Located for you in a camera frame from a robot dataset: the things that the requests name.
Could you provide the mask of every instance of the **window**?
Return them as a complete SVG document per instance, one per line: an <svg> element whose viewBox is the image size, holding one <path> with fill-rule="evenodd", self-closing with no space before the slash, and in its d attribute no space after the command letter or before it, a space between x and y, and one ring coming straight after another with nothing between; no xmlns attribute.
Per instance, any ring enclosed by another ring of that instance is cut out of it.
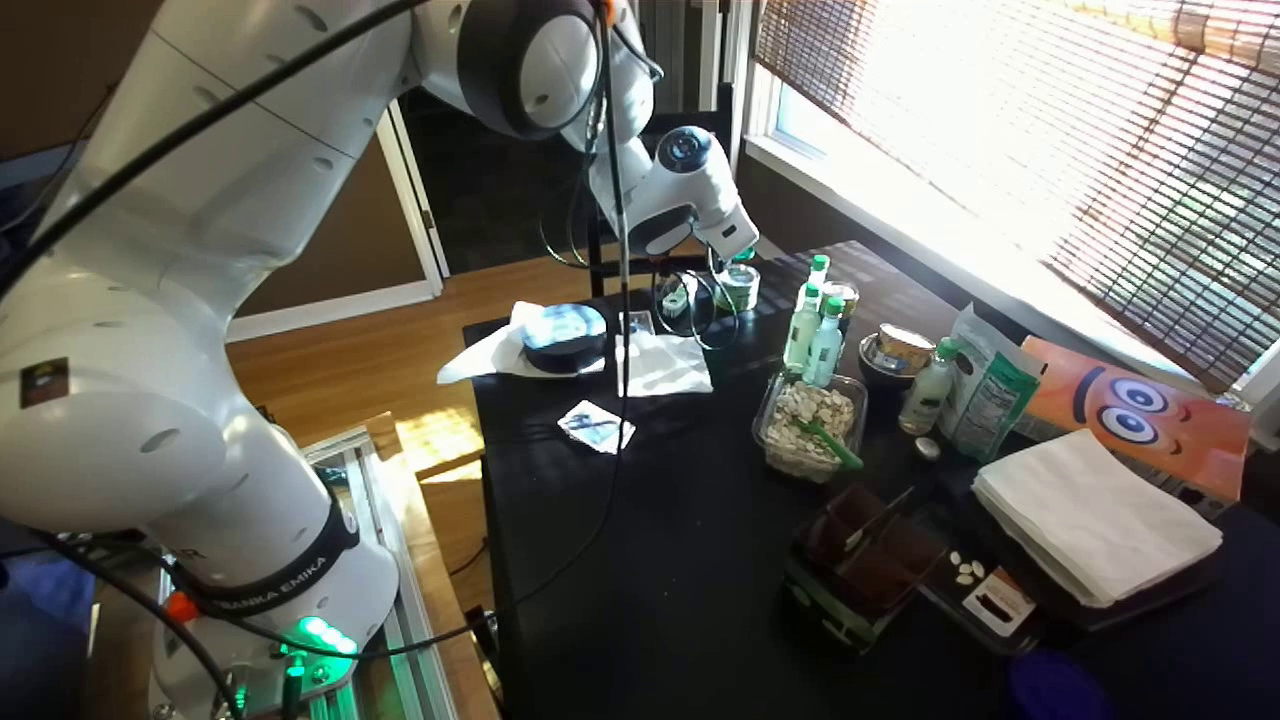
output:
<svg viewBox="0 0 1280 720"><path fill-rule="evenodd" d="M1198 386L1280 339L1277 3L769 0L756 61L845 123L783 93L783 131L914 175Z"/></svg>

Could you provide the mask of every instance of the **black table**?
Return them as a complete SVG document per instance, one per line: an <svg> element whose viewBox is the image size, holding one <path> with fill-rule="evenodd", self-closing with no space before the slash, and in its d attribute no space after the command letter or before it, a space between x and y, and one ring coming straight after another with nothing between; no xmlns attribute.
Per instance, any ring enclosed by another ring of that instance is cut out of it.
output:
<svg viewBox="0 0 1280 720"><path fill-rule="evenodd" d="M833 247L864 312L941 335L955 308L856 243ZM763 467L753 415L781 367L802 255L763 265L753 325L707 329L714 397L656 410L622 462L559 435L613 386L475 380L491 533L501 675L514 720L573 718L1014 718L1007 660L930 606L853 656L790 607L790 536L833 489ZM907 446L864 435L861 486L898 486ZM1118 718L1280 718L1280 533L1228 512L1213 587L1061 653Z"/></svg>

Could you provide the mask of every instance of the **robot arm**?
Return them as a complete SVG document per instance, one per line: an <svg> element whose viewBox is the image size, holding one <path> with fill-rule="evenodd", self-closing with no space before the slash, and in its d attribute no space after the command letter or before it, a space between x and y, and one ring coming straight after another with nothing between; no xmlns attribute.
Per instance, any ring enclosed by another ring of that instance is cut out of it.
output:
<svg viewBox="0 0 1280 720"><path fill-rule="evenodd" d="M645 147L656 65L628 3L615 3L603 23L600 37L588 0L429 3L416 65L432 97L491 131L522 141L559 131L585 154L593 202L636 255L658 255L686 236L723 261L753 247L758 232L712 131L670 127L656 141L656 157Z"/></svg>
<svg viewBox="0 0 1280 720"><path fill-rule="evenodd" d="M53 217L379 3L242 0L227 12L223 0L169 0ZM656 159L645 154L651 75L618 31L641 49L628 8L600 51L593 8L575 0L432 0L137 175L0 302L0 466L10 467L0 517L43 533L146 533L205 607L190 634L262 710L279 695L279 660L227 617L275 637L325 621L344 650L368 644L393 607L394 566L344 529L296 446L240 397L227 321L302 251L408 84L506 137L563 131L593 154L603 217L645 251L685 232L719 255L753 243L719 143L677 131ZM155 683L180 718L207 710L207 679L170 644L155 644Z"/></svg>

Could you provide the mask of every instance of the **paper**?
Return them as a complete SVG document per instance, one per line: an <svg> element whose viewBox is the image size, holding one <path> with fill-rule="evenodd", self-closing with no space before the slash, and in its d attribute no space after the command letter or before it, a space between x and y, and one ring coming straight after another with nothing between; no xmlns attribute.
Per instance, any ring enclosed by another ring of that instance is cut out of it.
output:
<svg viewBox="0 0 1280 720"><path fill-rule="evenodd" d="M530 367L518 351L518 321L541 312L541 304L510 304L510 321L496 331L489 331L481 343L467 343L458 356L453 356L439 373L435 386L458 386L471 375L491 375L491 373L506 373L506 375L534 375L534 380L573 380L573 375L593 375L603 373L603 361L578 367L578 373L543 373Z"/></svg>
<svg viewBox="0 0 1280 720"><path fill-rule="evenodd" d="M978 467L977 502L1085 607L1111 607L1218 547L1183 502L1070 431Z"/></svg>
<svg viewBox="0 0 1280 720"><path fill-rule="evenodd" d="M622 339L615 335L615 394L622 397ZM695 335L633 331L628 397L712 394L705 343Z"/></svg>
<svg viewBox="0 0 1280 720"><path fill-rule="evenodd" d="M588 446L593 453L603 453L603 455L615 455L636 435L636 425L613 415L607 410L600 410L593 400L573 405L573 411L559 415L559 429L573 439L578 439L578 446Z"/></svg>

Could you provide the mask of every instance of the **black cord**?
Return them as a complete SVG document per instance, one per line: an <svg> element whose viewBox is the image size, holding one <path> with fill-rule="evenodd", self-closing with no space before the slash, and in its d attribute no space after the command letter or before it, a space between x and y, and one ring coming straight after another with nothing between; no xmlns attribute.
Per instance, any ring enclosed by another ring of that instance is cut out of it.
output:
<svg viewBox="0 0 1280 720"><path fill-rule="evenodd" d="M622 486L622 422L633 415L633 251L628 251L628 217L622 217L622 198L618 198L618 170L615 170L615 123L613 123L613 67L607 67L607 27L603 27L603 12L594 8L594 37L600 37L600 93L603 93L603 103L594 103L594 114L603 114L603 131L607 131L607 175L613 175L613 208L615 208L615 227L618 227L618 294L622 294L622 321L618 321L618 335L622 335L622 351L618 351L618 375L622 375L622 387L618 387L618 429L615 429L615 453L613 453L613 486L603 494L603 508L593 524L593 533L585 533L585 540L563 552L563 560L543 574L534 583L528 583L522 592L510 597L510 606L530 606L541 592L557 587L559 576L568 576L568 569L588 558L588 547L600 544L607 520L613 520L613 505L618 497L618 486Z"/></svg>
<svg viewBox="0 0 1280 720"><path fill-rule="evenodd" d="M237 703L237 690L223 679L223 674L215 668L215 660L207 656L207 650L180 624L170 621L152 597L145 597L141 587L133 587L122 576L117 576L106 566L76 552L72 544L46 536L46 533L33 533L35 540L43 540L54 558L79 566L84 574L93 574L96 579L112 583L117 592L122 592L133 606L141 606L146 617L155 617L190 656L196 663L207 674L221 703L240 720L240 703Z"/></svg>
<svg viewBox="0 0 1280 720"><path fill-rule="evenodd" d="M471 624L458 624L453 634L439 634L439 637L429 637L429 639L412 639L412 644L401 644L401 650L336 653L336 650L315 650L315 644L289 639L289 637L254 627L254 624L247 624L240 617L211 617L211 621L223 621L223 624L232 624L232 627L240 627L247 637L259 637L259 639L270 639L270 644L289 644L289 650L308 653L308 656L340 656L340 660L389 660L389 656L429 653L429 650L435 650L435 644L444 644L453 637L467 637L471 634Z"/></svg>
<svg viewBox="0 0 1280 720"><path fill-rule="evenodd" d="M137 175L145 175L152 164L159 164L164 157L170 157L177 147L184 147L188 141L196 141L198 131L207 131L211 123L221 123L223 117L240 114L242 103L259 100L262 93L270 93L275 84L291 82L296 71L319 65L325 57L331 57L336 49L353 44L354 37L389 23L401 12L412 12L423 0L394 0L385 3L368 18L359 18L354 23L325 37L319 44L302 49L296 61L270 67L269 75L242 84L240 93L223 97L221 103L211 103L207 114L184 122L180 127L170 127L169 137L159 137L152 147L137 154L127 164L118 164L103 186L96 186L93 194L84 194L79 203L72 203L64 217L54 217L23 255L16 255L16 268L2 275L0 298L10 294L10 286L43 255L53 251L76 223L84 223L96 208L103 208L117 194L122 194Z"/></svg>
<svg viewBox="0 0 1280 720"><path fill-rule="evenodd" d="M603 122L603 103L594 100L593 109L593 123L588 123L588 141L578 147L578 187L568 194L568 217L563 217L563 243L568 251L550 247L546 232L541 232L543 242L543 251L557 261L557 265L568 265L568 268L588 268L593 261L578 251L578 242L575 242L575 217L578 217L578 198L588 198L588 172L593 172L593 159L594 159L594 143L600 143L600 122Z"/></svg>
<svg viewBox="0 0 1280 720"><path fill-rule="evenodd" d="M628 31L613 27L613 37L649 67L649 82L662 75L662 67L651 57L645 57Z"/></svg>
<svg viewBox="0 0 1280 720"><path fill-rule="evenodd" d="M481 566L481 558L489 558L489 536L481 540L481 547L475 547L467 560L458 560L456 569L448 569L448 576L467 574L471 566Z"/></svg>
<svg viewBox="0 0 1280 720"><path fill-rule="evenodd" d="M714 87L723 87L729 84L729 0L719 0L719 12L714 12L714 23L719 23L719 84Z"/></svg>
<svg viewBox="0 0 1280 720"><path fill-rule="evenodd" d="M593 203L585 203L585 198L593 198L588 175L585 175L585 186L575 194L568 194L568 217L563 217L563 243L568 243L573 261L578 268L593 265L588 251L585 251L585 242L578 242L578 236L593 232Z"/></svg>

